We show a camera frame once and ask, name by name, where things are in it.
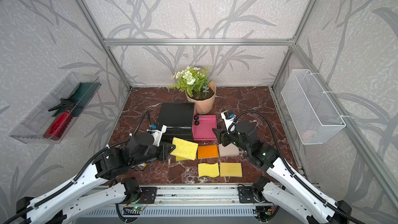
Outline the artificial green flower plant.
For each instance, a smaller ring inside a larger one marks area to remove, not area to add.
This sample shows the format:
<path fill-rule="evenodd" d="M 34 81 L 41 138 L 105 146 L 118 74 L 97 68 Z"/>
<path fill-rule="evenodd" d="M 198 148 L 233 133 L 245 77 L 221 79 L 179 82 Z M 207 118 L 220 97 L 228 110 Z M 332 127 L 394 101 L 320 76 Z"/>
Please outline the artificial green flower plant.
<path fill-rule="evenodd" d="M 174 74 L 172 79 L 175 83 L 169 86 L 169 89 L 178 89 L 180 92 L 186 93 L 188 97 L 194 100 L 205 100 L 210 97 L 211 89 L 208 86 L 210 80 L 207 74 L 209 67 L 190 67 Z"/>

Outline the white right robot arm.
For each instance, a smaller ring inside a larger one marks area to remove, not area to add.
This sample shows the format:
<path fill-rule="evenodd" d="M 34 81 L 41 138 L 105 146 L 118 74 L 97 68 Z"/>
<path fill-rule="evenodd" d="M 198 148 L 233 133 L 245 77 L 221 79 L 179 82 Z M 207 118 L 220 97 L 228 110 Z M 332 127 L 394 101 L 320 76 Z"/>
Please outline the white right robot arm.
<path fill-rule="evenodd" d="M 254 167 L 283 185 L 279 188 L 262 176 L 252 184 L 254 199 L 259 203 L 273 203 L 304 224 L 359 224 L 360 220 L 352 217 L 348 203 L 324 194 L 287 162 L 270 121 L 263 114 L 258 115 L 266 122 L 274 146 L 261 141 L 255 127 L 249 121 L 239 121 L 242 115 L 235 115 L 232 111 L 221 113 L 226 129 L 212 130 L 219 144 L 235 145 Z"/>

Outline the yellow white work glove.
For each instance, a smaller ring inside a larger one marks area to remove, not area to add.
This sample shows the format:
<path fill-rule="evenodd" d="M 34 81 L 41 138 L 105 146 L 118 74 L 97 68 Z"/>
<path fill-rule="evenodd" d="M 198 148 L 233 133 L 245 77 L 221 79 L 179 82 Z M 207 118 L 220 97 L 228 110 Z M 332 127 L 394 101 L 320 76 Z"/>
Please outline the yellow white work glove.
<path fill-rule="evenodd" d="M 141 163 L 139 165 L 133 166 L 132 168 L 137 170 L 137 171 L 142 171 L 145 168 L 147 168 L 147 164 L 146 163 Z"/>

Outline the yellow square cellulose sponge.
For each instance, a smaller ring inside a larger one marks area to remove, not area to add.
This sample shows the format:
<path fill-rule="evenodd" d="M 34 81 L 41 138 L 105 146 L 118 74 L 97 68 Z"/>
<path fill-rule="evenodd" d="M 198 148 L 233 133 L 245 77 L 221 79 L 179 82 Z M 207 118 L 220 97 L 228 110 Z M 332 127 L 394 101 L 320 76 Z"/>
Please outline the yellow square cellulose sponge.
<path fill-rule="evenodd" d="M 199 146 L 197 143 L 179 138 L 173 138 L 172 144 L 175 145 L 175 149 L 171 152 L 172 156 L 177 156 L 188 160 L 196 159 Z"/>

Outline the orange white sponge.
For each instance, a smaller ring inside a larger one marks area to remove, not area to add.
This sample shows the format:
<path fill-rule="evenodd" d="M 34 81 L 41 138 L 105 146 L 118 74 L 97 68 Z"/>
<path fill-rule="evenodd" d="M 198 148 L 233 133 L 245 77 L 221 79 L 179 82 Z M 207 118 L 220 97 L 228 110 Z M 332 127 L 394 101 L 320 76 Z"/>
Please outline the orange white sponge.
<path fill-rule="evenodd" d="M 229 144 L 227 146 L 219 144 L 218 150 L 220 157 L 235 157 L 239 155 L 239 149 L 234 144 Z"/>

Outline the black mini drawer cabinet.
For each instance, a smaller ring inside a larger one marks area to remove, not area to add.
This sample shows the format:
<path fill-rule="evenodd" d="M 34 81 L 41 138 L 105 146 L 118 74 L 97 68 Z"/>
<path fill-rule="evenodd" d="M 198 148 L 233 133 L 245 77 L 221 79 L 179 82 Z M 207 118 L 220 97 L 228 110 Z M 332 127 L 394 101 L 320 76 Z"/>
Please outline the black mini drawer cabinet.
<path fill-rule="evenodd" d="M 162 103 L 158 123 L 167 126 L 161 141 L 172 142 L 173 138 L 193 141 L 192 126 L 194 123 L 195 104 L 166 102 Z"/>

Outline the aluminium cage frame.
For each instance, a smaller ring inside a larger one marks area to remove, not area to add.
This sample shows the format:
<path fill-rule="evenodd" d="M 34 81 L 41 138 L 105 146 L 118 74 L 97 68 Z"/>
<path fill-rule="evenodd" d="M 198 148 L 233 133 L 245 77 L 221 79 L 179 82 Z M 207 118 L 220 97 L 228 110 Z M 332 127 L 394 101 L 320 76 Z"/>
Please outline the aluminium cage frame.
<path fill-rule="evenodd" d="M 381 189 L 385 192 L 386 196 L 390 199 L 394 207 L 398 206 L 398 182 L 393 177 L 392 173 L 388 171 L 386 165 L 382 162 L 382 159 L 377 155 L 376 151 L 371 147 L 370 143 L 365 139 L 364 135 L 359 130 L 358 126 L 354 123 L 351 116 L 342 104 L 339 102 L 337 95 L 328 86 L 327 82 L 319 74 L 319 71 L 309 60 L 309 57 L 303 51 L 301 46 L 298 44 L 301 35 L 307 26 L 311 14 L 314 12 L 316 5 L 320 0 L 309 0 L 308 5 L 305 8 L 304 15 L 301 18 L 298 28 L 291 38 L 262 38 L 262 39 L 188 39 L 188 38 L 144 38 L 144 39 L 132 39 L 132 38 L 111 38 L 106 39 L 100 32 L 98 24 L 90 12 L 85 0 L 74 0 L 78 9 L 81 11 L 84 19 L 89 25 L 90 29 L 94 33 L 96 40 L 98 41 L 99 48 L 105 53 L 108 61 L 111 62 L 115 68 L 117 74 L 122 79 L 123 83 L 131 88 L 132 85 L 128 81 L 125 73 L 122 71 L 120 65 L 116 61 L 112 52 L 110 51 L 111 46 L 287 46 L 288 52 L 283 60 L 283 63 L 277 73 L 273 86 L 277 85 L 280 80 L 283 71 L 286 69 L 287 64 L 290 61 L 292 55 L 296 55 L 300 63 L 308 70 L 310 70 L 317 82 L 321 87 L 324 88 L 325 93 L 329 96 L 332 104 L 336 107 L 337 111 L 343 114 L 346 121 L 346 134 L 350 138 L 353 146 L 356 148 L 357 153 L 362 157 L 364 162 L 367 164 L 370 171 L 374 174 L 375 179 L 380 184 Z"/>

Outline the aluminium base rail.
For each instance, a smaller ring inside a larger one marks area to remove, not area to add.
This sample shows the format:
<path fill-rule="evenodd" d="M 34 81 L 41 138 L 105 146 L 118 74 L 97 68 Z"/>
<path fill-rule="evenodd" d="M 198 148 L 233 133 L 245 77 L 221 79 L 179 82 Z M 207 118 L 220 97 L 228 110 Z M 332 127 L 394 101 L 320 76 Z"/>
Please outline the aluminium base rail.
<path fill-rule="evenodd" d="M 142 207 L 140 216 L 157 215 L 226 215 L 240 214 L 241 210 L 273 204 L 283 208 L 295 216 L 301 222 L 307 224 L 314 219 L 320 224 L 330 221 L 334 211 L 327 204 L 335 201 L 327 198 L 322 193 L 321 199 L 317 199 L 311 192 L 300 185 L 299 189 L 283 190 L 273 182 L 266 183 L 259 190 L 254 186 L 232 186 L 232 185 L 207 185 L 201 188 L 176 188 L 161 187 L 152 192 L 151 187 L 144 187 L 138 194 L 127 195 L 123 184 L 116 184 L 94 194 L 80 196 L 67 201 L 59 199 L 58 203 L 49 203 L 46 208 L 54 208 L 56 213 L 64 214 L 65 223 L 69 223 L 87 213 L 103 209 L 112 204 Z"/>

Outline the pale yellow sponge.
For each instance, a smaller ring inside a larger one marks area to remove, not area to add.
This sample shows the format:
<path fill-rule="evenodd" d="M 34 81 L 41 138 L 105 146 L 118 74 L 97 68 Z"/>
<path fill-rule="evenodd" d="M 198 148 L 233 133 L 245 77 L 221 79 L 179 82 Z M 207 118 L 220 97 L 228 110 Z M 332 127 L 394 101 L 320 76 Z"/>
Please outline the pale yellow sponge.
<path fill-rule="evenodd" d="M 242 177 L 243 171 L 241 163 L 220 163 L 221 177 Z"/>

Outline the red handled garden tool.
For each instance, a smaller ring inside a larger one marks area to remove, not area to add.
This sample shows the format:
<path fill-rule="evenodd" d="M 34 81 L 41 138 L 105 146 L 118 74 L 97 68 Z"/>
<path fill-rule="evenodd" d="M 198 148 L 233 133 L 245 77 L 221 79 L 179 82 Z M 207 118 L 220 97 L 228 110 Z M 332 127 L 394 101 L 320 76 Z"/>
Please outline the red handled garden tool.
<path fill-rule="evenodd" d="M 43 137 L 53 141 L 59 141 L 72 121 L 72 118 L 73 116 L 70 111 L 60 113 L 45 131 Z"/>

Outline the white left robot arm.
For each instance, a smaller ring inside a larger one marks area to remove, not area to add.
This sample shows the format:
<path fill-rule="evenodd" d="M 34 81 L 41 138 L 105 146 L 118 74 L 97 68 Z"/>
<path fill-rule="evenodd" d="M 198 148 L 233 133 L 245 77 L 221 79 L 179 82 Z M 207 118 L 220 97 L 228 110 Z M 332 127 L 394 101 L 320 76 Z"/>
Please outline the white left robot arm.
<path fill-rule="evenodd" d="M 17 202 L 16 214 L 24 224 L 66 224 L 77 217 L 109 204 L 129 204 L 143 193 L 136 179 L 118 182 L 117 177 L 135 166 L 164 161 L 176 148 L 162 142 L 168 127 L 153 124 L 145 133 L 132 133 L 123 142 L 107 146 L 93 155 L 76 176 L 36 198 Z"/>

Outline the dark green pad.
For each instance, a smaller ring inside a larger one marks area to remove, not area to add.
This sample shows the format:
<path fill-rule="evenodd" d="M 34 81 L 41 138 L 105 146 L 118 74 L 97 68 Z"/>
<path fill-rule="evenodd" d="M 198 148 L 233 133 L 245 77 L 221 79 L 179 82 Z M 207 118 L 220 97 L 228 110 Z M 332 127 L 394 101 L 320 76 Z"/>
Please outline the dark green pad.
<path fill-rule="evenodd" d="M 69 97 L 61 98 L 59 104 L 48 109 L 48 112 L 56 111 L 52 116 L 57 117 L 60 113 L 70 111 L 73 118 L 78 117 L 100 86 L 100 83 L 80 83 Z"/>

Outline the wavy yellow green sponge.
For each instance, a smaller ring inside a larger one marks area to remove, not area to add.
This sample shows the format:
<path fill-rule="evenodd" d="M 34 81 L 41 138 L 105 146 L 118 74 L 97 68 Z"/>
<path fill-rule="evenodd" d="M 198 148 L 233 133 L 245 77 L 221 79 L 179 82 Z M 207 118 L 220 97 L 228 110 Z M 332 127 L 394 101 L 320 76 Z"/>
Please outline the wavy yellow green sponge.
<path fill-rule="evenodd" d="M 211 177 L 215 178 L 220 176 L 219 165 L 217 163 L 208 164 L 200 163 L 198 164 L 198 177 Z"/>

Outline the bright yellow sponge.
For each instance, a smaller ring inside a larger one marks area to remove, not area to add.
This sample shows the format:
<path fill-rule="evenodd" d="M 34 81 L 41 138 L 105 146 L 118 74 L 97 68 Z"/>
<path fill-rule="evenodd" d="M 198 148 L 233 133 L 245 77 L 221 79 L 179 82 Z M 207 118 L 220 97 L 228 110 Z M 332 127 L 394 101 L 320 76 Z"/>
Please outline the bright yellow sponge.
<path fill-rule="evenodd" d="M 179 157 L 179 156 L 176 156 L 175 159 L 176 159 L 176 161 L 186 161 L 186 160 L 188 160 L 187 158 L 183 158 L 183 157 Z"/>

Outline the pink bottom drawer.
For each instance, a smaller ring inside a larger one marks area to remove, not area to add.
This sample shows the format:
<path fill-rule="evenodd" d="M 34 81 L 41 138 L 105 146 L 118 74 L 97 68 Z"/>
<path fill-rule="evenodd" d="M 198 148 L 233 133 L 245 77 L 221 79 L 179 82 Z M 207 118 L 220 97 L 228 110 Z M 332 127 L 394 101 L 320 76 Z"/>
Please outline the pink bottom drawer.
<path fill-rule="evenodd" d="M 217 138 L 212 131 L 213 128 L 217 128 L 215 115 L 195 115 L 192 126 L 193 140 L 215 141 Z"/>

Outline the clear plastic wall tray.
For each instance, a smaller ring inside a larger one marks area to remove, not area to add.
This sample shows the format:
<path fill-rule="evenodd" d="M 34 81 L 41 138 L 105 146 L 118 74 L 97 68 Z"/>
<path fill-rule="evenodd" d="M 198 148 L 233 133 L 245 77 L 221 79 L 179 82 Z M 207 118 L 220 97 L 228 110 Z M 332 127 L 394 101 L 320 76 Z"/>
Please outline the clear plastic wall tray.
<path fill-rule="evenodd" d="M 59 144 L 100 87 L 98 76 L 69 73 L 10 137 L 24 144 Z"/>

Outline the beige ribbed flower pot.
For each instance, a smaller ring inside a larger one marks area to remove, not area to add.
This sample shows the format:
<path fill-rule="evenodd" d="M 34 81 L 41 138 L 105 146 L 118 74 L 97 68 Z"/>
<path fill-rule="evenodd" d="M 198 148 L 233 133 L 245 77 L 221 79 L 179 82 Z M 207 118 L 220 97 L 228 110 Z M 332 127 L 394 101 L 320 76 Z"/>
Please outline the beige ribbed flower pot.
<path fill-rule="evenodd" d="M 217 93 L 217 87 L 214 82 L 210 82 L 208 84 L 208 87 L 210 88 L 210 97 L 205 100 L 194 100 L 186 94 L 188 102 L 195 104 L 195 110 L 198 115 L 206 115 L 213 108 Z"/>

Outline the pink item in basket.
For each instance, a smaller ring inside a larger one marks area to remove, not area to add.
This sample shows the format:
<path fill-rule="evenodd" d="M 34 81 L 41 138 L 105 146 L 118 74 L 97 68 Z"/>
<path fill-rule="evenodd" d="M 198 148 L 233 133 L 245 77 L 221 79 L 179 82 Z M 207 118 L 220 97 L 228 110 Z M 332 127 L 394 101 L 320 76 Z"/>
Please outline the pink item in basket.
<path fill-rule="evenodd" d="M 315 130 L 306 130 L 302 133 L 301 138 L 304 143 L 312 143 L 312 139 L 316 136 L 317 132 Z"/>

